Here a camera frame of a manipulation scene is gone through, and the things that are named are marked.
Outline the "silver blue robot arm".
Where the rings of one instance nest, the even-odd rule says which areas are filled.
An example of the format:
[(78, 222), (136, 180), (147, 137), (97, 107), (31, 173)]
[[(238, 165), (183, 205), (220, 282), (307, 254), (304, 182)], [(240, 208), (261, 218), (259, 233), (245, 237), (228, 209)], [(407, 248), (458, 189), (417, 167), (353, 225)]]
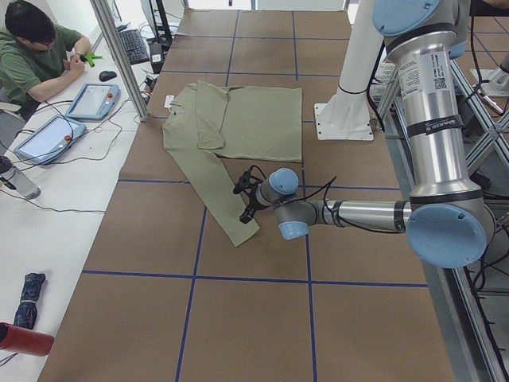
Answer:
[(451, 59), (464, 51), (467, 1), (369, 1), (357, 21), (381, 37), (396, 66), (414, 170), (406, 201), (333, 201), (300, 198), (297, 175), (287, 168), (269, 176), (245, 172), (234, 193), (249, 203), (240, 220), (272, 208), (282, 236), (306, 235), (315, 224), (403, 233), (414, 252), (443, 268), (465, 267), (486, 251), (495, 217), (464, 156)]

